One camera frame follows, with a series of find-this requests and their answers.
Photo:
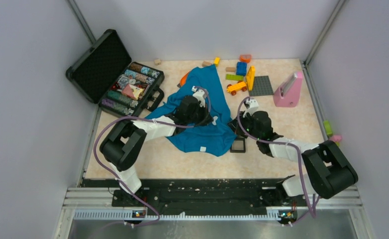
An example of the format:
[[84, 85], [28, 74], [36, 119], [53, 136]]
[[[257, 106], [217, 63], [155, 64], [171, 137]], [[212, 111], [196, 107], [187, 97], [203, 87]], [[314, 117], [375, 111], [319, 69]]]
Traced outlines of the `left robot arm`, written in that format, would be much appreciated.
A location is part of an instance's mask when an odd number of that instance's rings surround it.
[[143, 144], [213, 123], [210, 111], [210, 100], [185, 96], [180, 105], [168, 114], [154, 119], [129, 117], [113, 125], [100, 144], [99, 151], [112, 166], [128, 204], [136, 206], [143, 198], [141, 180], [134, 166]]

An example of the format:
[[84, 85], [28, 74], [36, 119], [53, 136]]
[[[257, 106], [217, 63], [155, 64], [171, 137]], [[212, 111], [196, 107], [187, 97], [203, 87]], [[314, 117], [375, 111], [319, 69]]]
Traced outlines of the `blue garment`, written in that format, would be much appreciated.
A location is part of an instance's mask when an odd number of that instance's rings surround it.
[[224, 155], [234, 142], [236, 135], [228, 126], [231, 112], [227, 105], [223, 88], [215, 66], [196, 67], [188, 74], [186, 83], [167, 98], [164, 105], [146, 116], [146, 119], [161, 117], [174, 111], [185, 96], [192, 95], [192, 87], [200, 86], [207, 90], [211, 100], [210, 116], [217, 117], [216, 124], [184, 129], [183, 132], [167, 139], [183, 152], [206, 152], [214, 156]]

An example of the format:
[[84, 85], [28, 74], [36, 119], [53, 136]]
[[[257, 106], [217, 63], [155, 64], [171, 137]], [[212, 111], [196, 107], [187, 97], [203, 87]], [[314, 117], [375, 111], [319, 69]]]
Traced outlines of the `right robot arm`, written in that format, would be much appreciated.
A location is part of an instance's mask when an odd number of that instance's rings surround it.
[[254, 137], [261, 153], [288, 159], [305, 167], [305, 173], [288, 176], [279, 182], [275, 199], [281, 205], [289, 205], [295, 196], [302, 195], [304, 191], [330, 199], [356, 184], [359, 179], [335, 142], [305, 143], [284, 137], [274, 132], [267, 112], [240, 112], [228, 126], [238, 136]]

